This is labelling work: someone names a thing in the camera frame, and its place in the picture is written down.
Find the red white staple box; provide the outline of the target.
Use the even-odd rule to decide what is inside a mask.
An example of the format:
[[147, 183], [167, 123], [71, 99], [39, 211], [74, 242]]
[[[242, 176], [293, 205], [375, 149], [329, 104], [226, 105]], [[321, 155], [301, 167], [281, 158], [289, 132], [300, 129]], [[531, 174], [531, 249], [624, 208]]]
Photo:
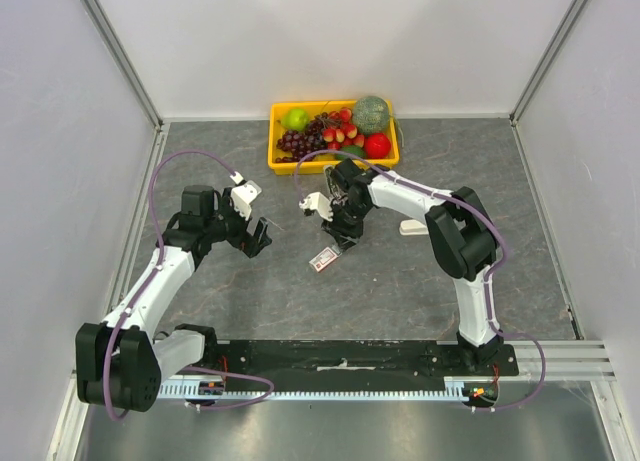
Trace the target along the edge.
[[329, 265], [335, 262], [343, 251], [337, 246], [328, 246], [315, 255], [310, 261], [309, 265], [317, 272], [322, 272]]

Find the green white stapler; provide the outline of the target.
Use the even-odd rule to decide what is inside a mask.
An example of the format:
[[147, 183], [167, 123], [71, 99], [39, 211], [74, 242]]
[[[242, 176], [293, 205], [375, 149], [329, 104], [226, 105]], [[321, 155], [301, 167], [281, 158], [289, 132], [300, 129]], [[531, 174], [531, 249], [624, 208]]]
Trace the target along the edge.
[[334, 165], [326, 165], [323, 167], [325, 181], [328, 190], [328, 198], [331, 204], [343, 206], [348, 201], [347, 191], [333, 177]]

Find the white rectangular case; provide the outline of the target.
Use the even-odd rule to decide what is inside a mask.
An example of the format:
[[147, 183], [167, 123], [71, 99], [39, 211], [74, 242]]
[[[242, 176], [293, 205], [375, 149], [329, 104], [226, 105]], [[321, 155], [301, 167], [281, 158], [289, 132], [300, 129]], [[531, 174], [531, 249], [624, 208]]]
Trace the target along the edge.
[[425, 224], [413, 219], [408, 219], [400, 223], [399, 233], [401, 236], [426, 236], [429, 234], [429, 231]]

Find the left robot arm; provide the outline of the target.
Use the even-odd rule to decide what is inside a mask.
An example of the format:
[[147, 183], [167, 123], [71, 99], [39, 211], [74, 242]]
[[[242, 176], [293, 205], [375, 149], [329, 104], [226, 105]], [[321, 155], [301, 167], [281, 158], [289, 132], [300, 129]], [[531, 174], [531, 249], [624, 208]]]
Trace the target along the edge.
[[90, 405], [145, 412], [161, 384], [190, 367], [208, 374], [222, 364], [214, 328], [184, 323], [167, 337], [154, 336], [183, 284], [216, 243], [249, 258], [270, 245], [267, 222], [250, 232], [252, 203], [260, 187], [245, 181], [217, 191], [193, 185], [181, 194], [143, 274], [101, 322], [85, 323], [75, 337], [77, 396]]

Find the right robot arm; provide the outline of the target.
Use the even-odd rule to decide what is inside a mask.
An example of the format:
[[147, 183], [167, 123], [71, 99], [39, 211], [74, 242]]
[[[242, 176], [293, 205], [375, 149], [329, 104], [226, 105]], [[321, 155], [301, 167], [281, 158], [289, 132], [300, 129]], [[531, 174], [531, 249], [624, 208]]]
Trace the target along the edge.
[[350, 159], [327, 168], [325, 177], [331, 196], [321, 200], [322, 229], [340, 252], [360, 241], [374, 208], [398, 212], [427, 230], [435, 260], [452, 278], [457, 297], [457, 347], [450, 365], [483, 373], [504, 345], [492, 299], [501, 241], [476, 192], [437, 190], [393, 171], [360, 168]]

